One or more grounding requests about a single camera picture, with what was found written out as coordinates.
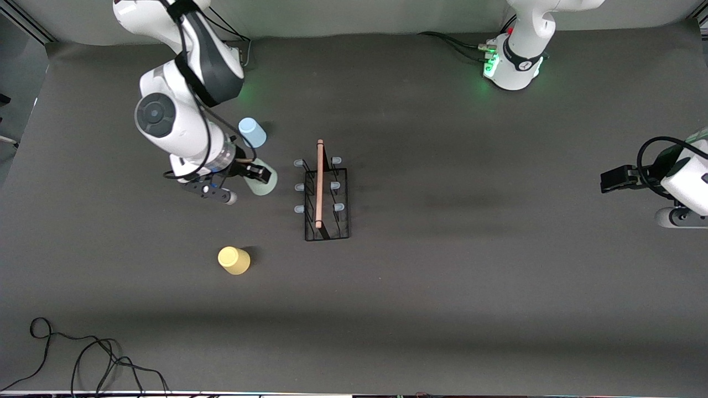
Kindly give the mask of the pale green plastic cup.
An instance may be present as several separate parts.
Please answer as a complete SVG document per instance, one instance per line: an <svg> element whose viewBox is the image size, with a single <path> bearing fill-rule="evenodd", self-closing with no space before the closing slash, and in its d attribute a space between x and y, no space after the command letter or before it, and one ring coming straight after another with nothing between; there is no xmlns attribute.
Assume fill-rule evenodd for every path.
<svg viewBox="0 0 708 398"><path fill-rule="evenodd" d="M250 179L245 179L247 186L249 189L255 194L256 196L265 196L272 192L275 187L277 186L278 183L278 174L275 169L273 169L272 166L267 164L265 161L261 159L256 159L255 161L252 162L253 164L260 164L260 165L268 165L268 167L272 171L272 176L270 177L270 181L268 184L260 184L256 181L252 181Z"/></svg>

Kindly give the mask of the dark grey table cloth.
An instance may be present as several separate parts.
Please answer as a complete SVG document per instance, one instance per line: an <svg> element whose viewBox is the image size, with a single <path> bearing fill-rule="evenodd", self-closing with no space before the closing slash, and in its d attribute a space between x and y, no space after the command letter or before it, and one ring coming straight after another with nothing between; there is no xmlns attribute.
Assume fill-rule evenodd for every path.
<svg viewBox="0 0 708 398"><path fill-rule="evenodd" d="M708 231L648 191L600 192L647 139L708 125L694 21L561 31L501 91L421 35L263 39L243 92L280 176L205 201L133 121L164 45L56 44L0 190L0 388L45 317L115 338L174 390L708 396ZM351 237L304 240L316 143L343 159ZM223 247L249 269L226 272Z"/></svg>

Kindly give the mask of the black frame rail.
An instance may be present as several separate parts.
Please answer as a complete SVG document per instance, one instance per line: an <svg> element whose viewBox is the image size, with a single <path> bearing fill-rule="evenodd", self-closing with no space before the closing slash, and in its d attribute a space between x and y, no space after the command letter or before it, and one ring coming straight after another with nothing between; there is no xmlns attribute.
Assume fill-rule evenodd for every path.
<svg viewBox="0 0 708 398"><path fill-rule="evenodd" d="M58 42L58 39L33 18L28 11L25 11L16 0L0 0L0 14L42 45Z"/></svg>

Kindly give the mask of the light blue plastic cup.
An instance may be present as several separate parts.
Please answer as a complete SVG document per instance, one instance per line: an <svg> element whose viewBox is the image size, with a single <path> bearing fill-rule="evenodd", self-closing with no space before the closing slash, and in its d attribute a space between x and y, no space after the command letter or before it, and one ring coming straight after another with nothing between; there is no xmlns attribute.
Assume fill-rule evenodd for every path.
<svg viewBox="0 0 708 398"><path fill-rule="evenodd" d="M252 148L263 146L267 140L267 134L263 127L254 119L246 117L238 123L238 130L244 143Z"/></svg>

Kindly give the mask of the yellow plastic cup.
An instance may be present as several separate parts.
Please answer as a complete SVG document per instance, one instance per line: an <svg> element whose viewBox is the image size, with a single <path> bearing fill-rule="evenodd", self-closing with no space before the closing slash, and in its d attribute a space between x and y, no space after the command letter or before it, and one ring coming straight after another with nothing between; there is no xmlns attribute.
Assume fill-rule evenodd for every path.
<svg viewBox="0 0 708 398"><path fill-rule="evenodd" d="M217 261L229 274L244 274L251 265L251 256L243 249L223 247L217 256Z"/></svg>

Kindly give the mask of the black wire cup holder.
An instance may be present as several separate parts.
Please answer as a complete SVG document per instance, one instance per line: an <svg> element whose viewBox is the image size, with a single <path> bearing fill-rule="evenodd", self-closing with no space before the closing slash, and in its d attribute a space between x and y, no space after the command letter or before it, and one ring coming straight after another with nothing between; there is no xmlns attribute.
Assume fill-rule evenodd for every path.
<svg viewBox="0 0 708 398"><path fill-rule="evenodd" d="M304 159L294 161L294 166L304 172L303 182L294 186L303 195L303 203L295 206L294 212L303 217L307 242L351 237L348 173L342 162L341 157L327 154L323 139L317 140L313 166Z"/></svg>

